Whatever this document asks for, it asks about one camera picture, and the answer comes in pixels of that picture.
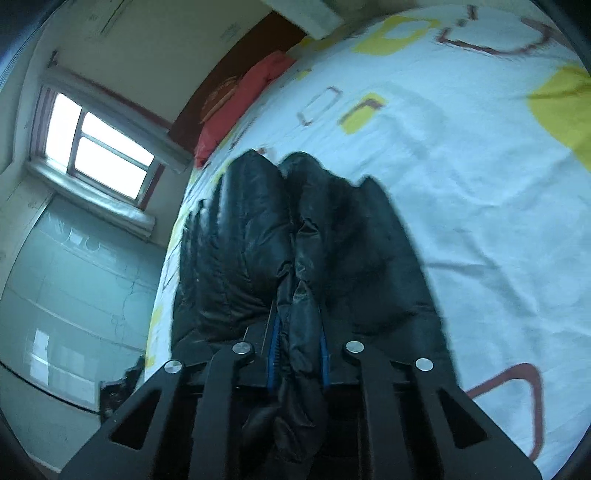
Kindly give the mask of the black quilted down jacket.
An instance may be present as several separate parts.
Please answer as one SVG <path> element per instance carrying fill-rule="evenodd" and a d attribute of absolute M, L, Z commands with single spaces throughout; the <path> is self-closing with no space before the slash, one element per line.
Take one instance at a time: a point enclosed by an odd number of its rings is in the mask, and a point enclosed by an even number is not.
<path fill-rule="evenodd" d="M 276 313 L 273 402 L 239 429 L 242 460 L 308 475 L 329 439 L 329 362 L 353 338 L 456 375 L 420 261 L 388 195 L 304 152 L 233 160 L 182 233 L 170 349 L 183 362 Z"/>

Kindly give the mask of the left bedroom window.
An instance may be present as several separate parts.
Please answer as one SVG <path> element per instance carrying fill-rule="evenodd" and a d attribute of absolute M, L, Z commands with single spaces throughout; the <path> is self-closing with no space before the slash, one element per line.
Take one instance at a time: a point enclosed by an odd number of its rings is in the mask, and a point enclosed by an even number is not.
<path fill-rule="evenodd" d="M 51 87 L 37 101 L 30 151 L 65 177 L 141 210 L 164 170 L 148 150 Z"/>

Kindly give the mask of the glass sliding wardrobe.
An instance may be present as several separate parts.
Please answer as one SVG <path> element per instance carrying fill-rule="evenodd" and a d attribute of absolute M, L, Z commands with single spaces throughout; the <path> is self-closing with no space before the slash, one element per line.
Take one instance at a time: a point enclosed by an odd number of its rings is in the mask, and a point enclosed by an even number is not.
<path fill-rule="evenodd" d="M 55 197 L 1 298 L 1 362 L 37 388 L 98 409 L 102 382 L 144 354 L 163 248 Z"/>

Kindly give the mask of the red pillow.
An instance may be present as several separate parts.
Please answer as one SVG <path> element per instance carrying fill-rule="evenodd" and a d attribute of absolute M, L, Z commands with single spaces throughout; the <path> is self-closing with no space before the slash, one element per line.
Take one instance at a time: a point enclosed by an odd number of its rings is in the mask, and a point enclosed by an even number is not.
<path fill-rule="evenodd" d="M 290 69 L 294 62 L 296 60 L 287 53 L 274 51 L 240 77 L 235 94 L 204 124 L 200 123 L 201 130 L 193 150 L 195 167 L 204 167 L 209 156 L 249 110 L 250 105 L 259 98 L 267 86 Z"/>

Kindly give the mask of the white patterned bed sheet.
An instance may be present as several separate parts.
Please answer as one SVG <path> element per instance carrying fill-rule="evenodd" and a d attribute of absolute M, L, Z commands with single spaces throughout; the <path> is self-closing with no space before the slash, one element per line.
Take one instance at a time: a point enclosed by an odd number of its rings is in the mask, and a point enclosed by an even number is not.
<path fill-rule="evenodd" d="M 429 6 L 301 59 L 194 169 L 304 151 L 380 182 L 410 230 L 461 385 L 544 478 L 590 425 L 590 76 L 552 24 Z"/>

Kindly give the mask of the orange embroidered cushion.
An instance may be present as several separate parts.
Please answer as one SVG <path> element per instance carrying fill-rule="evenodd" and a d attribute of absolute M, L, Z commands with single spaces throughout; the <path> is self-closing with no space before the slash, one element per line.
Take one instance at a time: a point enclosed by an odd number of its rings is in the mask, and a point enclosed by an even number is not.
<path fill-rule="evenodd" d="M 237 76 L 228 77 L 217 85 L 204 100 L 199 113 L 199 121 L 204 124 L 211 116 L 216 113 L 238 89 L 240 78 Z"/>

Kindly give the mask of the dark wooden headboard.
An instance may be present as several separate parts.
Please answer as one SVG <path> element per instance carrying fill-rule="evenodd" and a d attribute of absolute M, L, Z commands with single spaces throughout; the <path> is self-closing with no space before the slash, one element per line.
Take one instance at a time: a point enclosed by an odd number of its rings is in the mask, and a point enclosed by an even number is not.
<path fill-rule="evenodd" d="M 305 36 L 304 30 L 279 13 L 271 12 L 232 46 L 208 73 L 185 104 L 168 131 L 169 137 L 192 152 L 201 131 L 201 110 L 207 98 L 223 81 L 245 75 L 261 59 L 280 50 L 287 52 Z"/>

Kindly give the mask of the pale curtain by headboard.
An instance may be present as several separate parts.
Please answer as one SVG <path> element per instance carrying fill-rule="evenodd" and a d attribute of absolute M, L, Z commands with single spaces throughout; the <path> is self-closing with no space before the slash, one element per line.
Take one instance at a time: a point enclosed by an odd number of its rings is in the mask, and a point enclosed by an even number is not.
<path fill-rule="evenodd" d="M 263 0 L 263 4 L 315 40 L 328 37 L 344 25 L 344 19 L 321 0 Z"/>

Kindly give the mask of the white wall socket plate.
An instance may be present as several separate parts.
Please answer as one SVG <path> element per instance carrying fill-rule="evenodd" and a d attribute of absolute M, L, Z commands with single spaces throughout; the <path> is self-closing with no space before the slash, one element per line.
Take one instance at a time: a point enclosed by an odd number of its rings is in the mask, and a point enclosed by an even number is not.
<path fill-rule="evenodd" d="M 232 23 L 226 28 L 221 34 L 221 41 L 224 43 L 229 42 L 231 39 L 238 35 L 238 32 L 242 29 L 238 23 Z"/>

